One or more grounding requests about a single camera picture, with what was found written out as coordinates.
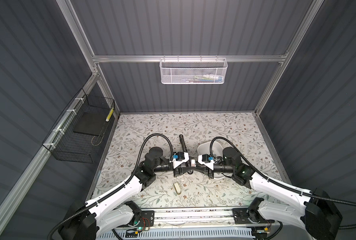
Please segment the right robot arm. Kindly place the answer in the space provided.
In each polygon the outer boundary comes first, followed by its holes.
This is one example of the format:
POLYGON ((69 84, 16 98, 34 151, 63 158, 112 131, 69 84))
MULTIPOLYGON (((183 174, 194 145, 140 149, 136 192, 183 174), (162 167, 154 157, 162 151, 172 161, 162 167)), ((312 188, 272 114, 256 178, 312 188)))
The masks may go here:
POLYGON ((236 149, 228 147, 223 150, 221 158, 199 155, 191 161, 191 166, 210 178, 214 174, 231 174, 231 179, 237 184, 283 202, 275 204, 255 198, 243 213, 251 223, 278 221, 306 230, 316 240, 336 238, 343 217, 333 203, 311 197, 312 191, 276 181, 243 163, 243 159, 236 149))

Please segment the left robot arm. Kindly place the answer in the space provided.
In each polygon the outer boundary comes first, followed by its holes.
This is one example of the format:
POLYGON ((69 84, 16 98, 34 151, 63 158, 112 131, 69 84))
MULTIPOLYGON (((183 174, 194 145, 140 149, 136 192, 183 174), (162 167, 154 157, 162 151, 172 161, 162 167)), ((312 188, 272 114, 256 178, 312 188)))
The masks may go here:
POLYGON ((196 165, 196 160, 186 152, 174 153, 166 159, 161 148, 153 147, 133 176, 92 200, 73 204, 56 231, 63 240, 95 240, 117 227, 137 226, 141 210, 130 197, 150 186, 157 172, 184 174, 194 170, 196 165))

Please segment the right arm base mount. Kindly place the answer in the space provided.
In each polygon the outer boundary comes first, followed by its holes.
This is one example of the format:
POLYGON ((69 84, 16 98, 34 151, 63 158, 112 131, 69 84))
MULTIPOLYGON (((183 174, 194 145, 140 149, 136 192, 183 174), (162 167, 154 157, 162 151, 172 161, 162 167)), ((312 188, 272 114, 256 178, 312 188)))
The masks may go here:
POLYGON ((233 208, 232 215, 236 224, 273 224, 275 220, 264 219, 257 211, 248 207, 233 208))

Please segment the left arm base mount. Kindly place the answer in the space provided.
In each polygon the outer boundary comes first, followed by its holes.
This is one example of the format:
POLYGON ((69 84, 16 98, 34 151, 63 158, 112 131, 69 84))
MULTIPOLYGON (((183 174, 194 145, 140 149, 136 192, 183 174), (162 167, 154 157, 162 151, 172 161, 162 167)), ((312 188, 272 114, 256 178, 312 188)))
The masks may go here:
POLYGON ((154 225, 155 211, 141 211, 136 213, 129 223, 119 226, 119 228, 152 227, 154 225))

